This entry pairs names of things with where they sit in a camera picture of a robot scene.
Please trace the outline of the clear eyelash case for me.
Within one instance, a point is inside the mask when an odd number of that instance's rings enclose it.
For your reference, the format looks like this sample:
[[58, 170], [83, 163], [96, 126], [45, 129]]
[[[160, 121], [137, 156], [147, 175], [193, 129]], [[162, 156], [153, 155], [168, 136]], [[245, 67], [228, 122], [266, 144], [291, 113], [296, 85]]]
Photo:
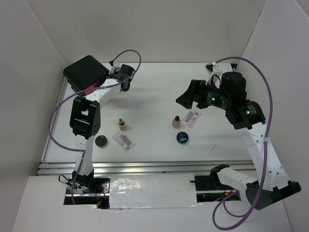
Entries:
[[135, 143], [121, 130], [118, 131], [112, 138], [124, 152], [128, 152], [135, 146]]
[[192, 128], [196, 124], [200, 116], [201, 113], [199, 111], [191, 109], [183, 118], [183, 124], [187, 125], [189, 128]]

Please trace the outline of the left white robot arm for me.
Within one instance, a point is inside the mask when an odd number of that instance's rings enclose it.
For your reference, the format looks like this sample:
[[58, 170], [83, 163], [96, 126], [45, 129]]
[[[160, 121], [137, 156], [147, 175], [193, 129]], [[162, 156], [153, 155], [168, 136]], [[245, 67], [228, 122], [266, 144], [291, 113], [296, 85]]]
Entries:
[[109, 70], [97, 61], [81, 60], [64, 70], [72, 89], [78, 93], [70, 116], [77, 150], [72, 179], [82, 192], [91, 192], [95, 186], [92, 154], [94, 138], [101, 126], [101, 108], [122, 91], [129, 90], [134, 71], [125, 64], [114, 64]]

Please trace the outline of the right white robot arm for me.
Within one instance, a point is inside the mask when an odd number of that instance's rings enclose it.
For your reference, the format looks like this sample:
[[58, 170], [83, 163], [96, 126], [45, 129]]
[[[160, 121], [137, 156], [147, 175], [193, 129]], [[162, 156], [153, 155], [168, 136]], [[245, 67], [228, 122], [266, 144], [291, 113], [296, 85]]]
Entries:
[[227, 164], [211, 169], [210, 184], [215, 189], [230, 186], [240, 197], [253, 203], [258, 189], [261, 194], [256, 210], [261, 210], [301, 191], [298, 182], [292, 181], [283, 169], [270, 138], [266, 137], [267, 123], [258, 103], [246, 98], [246, 79], [238, 72], [222, 74], [216, 87], [214, 78], [208, 81], [192, 80], [188, 89], [176, 103], [191, 109], [194, 102], [198, 109], [214, 106], [225, 111], [225, 116], [245, 141], [257, 177], [242, 174]]

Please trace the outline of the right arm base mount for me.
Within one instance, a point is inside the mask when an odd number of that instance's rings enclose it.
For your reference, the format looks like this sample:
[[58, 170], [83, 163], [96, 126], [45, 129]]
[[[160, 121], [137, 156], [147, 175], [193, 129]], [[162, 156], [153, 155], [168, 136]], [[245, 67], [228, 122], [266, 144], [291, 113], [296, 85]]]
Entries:
[[236, 191], [230, 186], [215, 183], [210, 175], [196, 175], [190, 182], [195, 184], [198, 203], [220, 202]]

